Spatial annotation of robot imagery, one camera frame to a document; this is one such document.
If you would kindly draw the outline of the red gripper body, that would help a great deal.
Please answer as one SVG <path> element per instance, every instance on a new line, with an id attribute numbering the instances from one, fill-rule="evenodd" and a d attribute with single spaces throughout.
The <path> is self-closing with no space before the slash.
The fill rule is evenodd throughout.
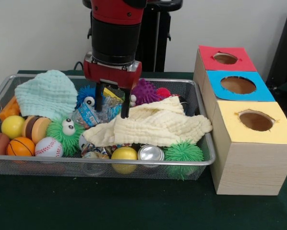
<path id="1" fill-rule="evenodd" d="M 84 61 L 86 79 L 96 83 L 117 85 L 121 89 L 132 90 L 142 74 L 142 63 L 135 61 L 123 69 L 122 66 L 107 66 L 100 63 Z"/>

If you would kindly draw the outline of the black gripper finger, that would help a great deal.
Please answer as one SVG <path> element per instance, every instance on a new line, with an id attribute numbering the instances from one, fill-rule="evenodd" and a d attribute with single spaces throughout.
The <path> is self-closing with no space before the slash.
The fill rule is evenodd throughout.
<path id="1" fill-rule="evenodd" d="M 97 112 L 102 111 L 103 90 L 104 90 L 104 84 L 103 83 L 97 83 L 96 84 L 96 97 L 95 97 L 95 110 Z"/>
<path id="2" fill-rule="evenodd" d="M 129 116 L 129 107 L 130 107 L 130 101 L 131 101 L 131 90 L 129 89 L 121 89 L 124 92 L 125 100 L 122 103 L 121 106 L 121 118 L 127 118 Z"/>

